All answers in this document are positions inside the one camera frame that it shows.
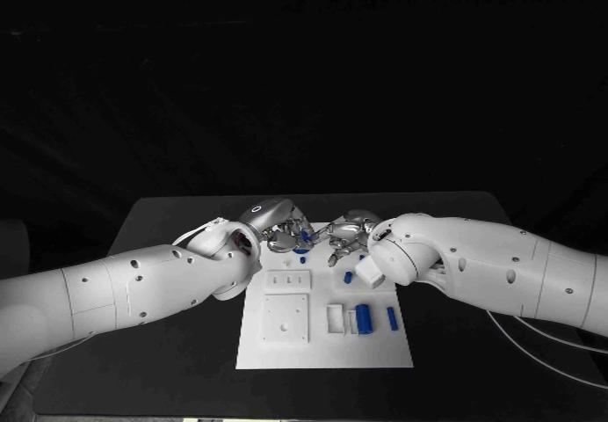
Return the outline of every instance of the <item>black curtain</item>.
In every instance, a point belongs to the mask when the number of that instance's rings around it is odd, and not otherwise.
[[[177,195],[482,190],[608,252],[605,8],[204,7],[2,17],[0,209],[36,269],[102,256],[135,200]]]

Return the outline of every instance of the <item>table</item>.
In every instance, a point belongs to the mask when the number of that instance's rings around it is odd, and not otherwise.
[[[282,195],[312,222],[348,209],[389,219],[403,213],[508,223],[482,192]],[[168,244],[217,216],[234,220],[269,196],[141,199],[109,254]],[[508,343],[484,310],[433,287],[397,287],[413,356],[407,369],[236,371],[244,296],[213,298],[152,324],[98,335],[54,359],[36,389],[46,415],[368,420],[605,420],[608,392],[566,379]],[[585,351],[551,343],[507,316],[505,330],[528,350],[602,382]],[[559,324],[538,326],[576,340]]]

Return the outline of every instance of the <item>blue battery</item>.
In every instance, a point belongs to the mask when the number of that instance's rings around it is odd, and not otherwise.
[[[389,306],[389,307],[386,308],[386,312],[389,313],[389,323],[390,323],[390,329],[391,329],[393,331],[397,331],[397,330],[399,330],[399,327],[397,327],[397,325],[396,325],[394,309],[393,309],[393,307],[391,307],[391,306]]]
[[[355,315],[357,315],[357,328],[360,334],[371,334],[373,327],[371,327],[371,315],[370,315],[370,307],[364,304],[357,305],[354,307]]]

